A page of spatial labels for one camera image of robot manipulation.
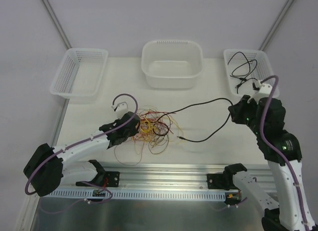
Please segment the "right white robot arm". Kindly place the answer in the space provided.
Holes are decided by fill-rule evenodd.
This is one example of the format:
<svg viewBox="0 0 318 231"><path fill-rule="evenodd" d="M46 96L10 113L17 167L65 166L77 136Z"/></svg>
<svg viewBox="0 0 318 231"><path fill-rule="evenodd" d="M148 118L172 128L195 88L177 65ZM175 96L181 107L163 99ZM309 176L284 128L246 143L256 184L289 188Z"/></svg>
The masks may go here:
<svg viewBox="0 0 318 231"><path fill-rule="evenodd" d="M284 130L286 114L282 102L249 95L228 108L236 124L247 125L272 172L278 201L274 201L249 175L241 163L223 171L225 190L239 189L262 214L265 231L316 231L302 185L302 154L297 138Z"/></svg>

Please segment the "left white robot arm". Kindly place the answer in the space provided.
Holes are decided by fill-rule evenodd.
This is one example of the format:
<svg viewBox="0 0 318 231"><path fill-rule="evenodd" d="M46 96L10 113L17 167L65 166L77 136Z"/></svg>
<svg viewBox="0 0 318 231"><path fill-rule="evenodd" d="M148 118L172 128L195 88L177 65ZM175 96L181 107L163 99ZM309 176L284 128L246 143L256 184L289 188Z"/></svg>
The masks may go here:
<svg viewBox="0 0 318 231"><path fill-rule="evenodd" d="M104 187L110 180L107 171L95 159L82 158L118 146L135 136L140 127L140 118L129 111L120 119L104 124L89 138L67 146L40 145L23 173L27 177L26 195L46 196L60 185Z"/></svg>

